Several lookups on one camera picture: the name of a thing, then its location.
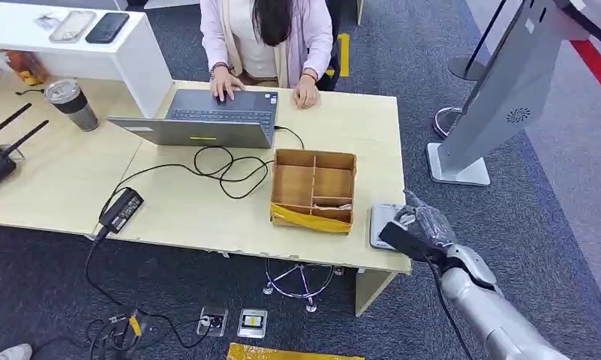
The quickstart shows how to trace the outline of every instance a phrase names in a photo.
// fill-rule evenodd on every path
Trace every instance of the pink cardigan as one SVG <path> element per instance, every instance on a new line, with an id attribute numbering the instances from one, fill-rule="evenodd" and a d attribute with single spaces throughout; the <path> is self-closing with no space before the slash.
<path id="1" fill-rule="evenodd" d="M 201 32 L 203 47 L 211 69 L 217 62 L 229 64 L 227 46 L 221 26 L 219 2 L 201 0 Z M 318 79 L 322 77 L 329 60 L 333 35 L 331 16 L 325 0 L 294 0 L 291 33 L 287 39 L 287 74 L 293 88 L 300 79 L 302 70 L 312 68 Z"/>

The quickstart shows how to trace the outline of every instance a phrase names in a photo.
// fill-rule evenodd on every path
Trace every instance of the metal pole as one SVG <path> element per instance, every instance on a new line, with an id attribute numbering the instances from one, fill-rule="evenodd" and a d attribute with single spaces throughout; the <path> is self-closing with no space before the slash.
<path id="1" fill-rule="evenodd" d="M 499 17 L 499 14 L 501 13 L 501 9 L 503 9 L 503 6 L 505 4 L 506 4 L 506 0 L 501 0 L 501 2 L 499 3 L 499 6 L 497 7 L 497 10 L 494 12 L 494 15 L 492 16 L 492 19 L 490 19 L 490 23 L 488 24 L 488 27 L 485 28 L 485 31 L 483 32 L 483 35 L 482 35 L 481 39 L 479 39 L 479 43 L 477 44 L 477 47 L 475 48 L 475 51 L 473 52 L 473 55 L 470 56 L 470 60 L 468 60 L 468 63 L 466 64 L 466 68 L 464 69 L 464 74 L 468 73 L 468 70 L 470 69 L 470 66 L 475 61 L 475 58 L 477 57 L 477 54 L 479 53 L 479 51 L 481 50 L 481 47 L 483 46 L 483 43 L 485 43 L 485 39 L 488 37 L 488 34 L 492 30 L 492 26 L 494 25 L 494 21 L 497 20 L 497 18 Z"/>

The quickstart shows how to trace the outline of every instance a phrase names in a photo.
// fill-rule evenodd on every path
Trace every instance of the bracelet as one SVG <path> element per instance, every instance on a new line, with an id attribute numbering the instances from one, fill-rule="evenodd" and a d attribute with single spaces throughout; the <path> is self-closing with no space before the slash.
<path id="1" fill-rule="evenodd" d="M 313 73 L 311 73 L 311 72 L 307 71 L 307 69 L 304 69 L 304 70 L 302 71 L 302 74 L 300 75 L 300 77 L 302 77 L 302 75 L 306 75 L 306 76 L 308 76 L 308 77 L 312 78 L 312 79 L 314 80 L 314 84 L 318 82 L 318 78 L 317 78 L 315 75 L 313 75 Z"/>
<path id="2" fill-rule="evenodd" d="M 228 64 L 225 64 L 222 61 L 217 62 L 216 64 L 214 64 L 214 66 L 212 66 L 211 69 L 209 69 L 209 78 L 211 80 L 214 79 L 214 70 L 218 69 L 218 68 L 226 68 L 227 71 L 231 71 L 231 67 Z"/>

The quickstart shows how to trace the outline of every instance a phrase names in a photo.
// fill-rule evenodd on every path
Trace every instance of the power adapter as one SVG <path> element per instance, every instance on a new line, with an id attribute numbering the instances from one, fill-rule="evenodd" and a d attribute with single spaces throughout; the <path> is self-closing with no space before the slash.
<path id="1" fill-rule="evenodd" d="M 99 223 L 109 231 L 118 234 L 143 204 L 143 198 L 130 187 L 124 187 L 119 198 L 99 217 Z"/>

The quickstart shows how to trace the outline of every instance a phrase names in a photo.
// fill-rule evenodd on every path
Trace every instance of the laptop keyboard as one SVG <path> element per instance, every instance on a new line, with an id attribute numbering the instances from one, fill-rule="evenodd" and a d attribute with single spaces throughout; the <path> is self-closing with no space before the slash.
<path id="1" fill-rule="evenodd" d="M 263 126 L 265 135 L 269 138 L 273 128 L 272 115 L 272 113 L 264 111 L 174 109 L 168 114 L 168 117 L 174 120 L 258 122 Z"/>

